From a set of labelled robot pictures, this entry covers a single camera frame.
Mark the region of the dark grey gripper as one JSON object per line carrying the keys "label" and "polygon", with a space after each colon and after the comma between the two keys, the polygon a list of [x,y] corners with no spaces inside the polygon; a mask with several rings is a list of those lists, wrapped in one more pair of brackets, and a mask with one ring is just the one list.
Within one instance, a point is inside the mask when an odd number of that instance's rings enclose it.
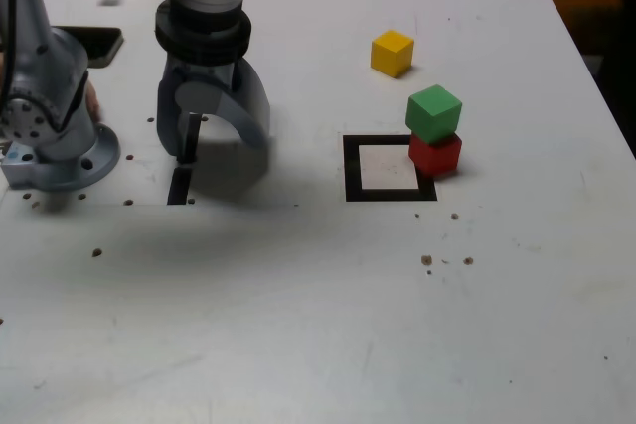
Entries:
{"label": "dark grey gripper", "polygon": [[158,86],[157,134],[177,160],[196,159],[198,114],[222,118],[251,148],[268,144],[270,104],[246,59],[202,66],[167,58]]}

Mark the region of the person's hand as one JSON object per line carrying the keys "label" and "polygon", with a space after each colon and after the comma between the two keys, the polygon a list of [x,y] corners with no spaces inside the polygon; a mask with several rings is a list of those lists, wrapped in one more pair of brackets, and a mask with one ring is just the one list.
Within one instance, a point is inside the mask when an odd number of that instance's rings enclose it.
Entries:
{"label": "person's hand", "polygon": [[86,103],[86,109],[88,111],[88,114],[91,120],[94,123],[99,122],[100,121],[100,104],[96,95],[95,88],[90,81],[88,81],[86,84],[85,103]]}

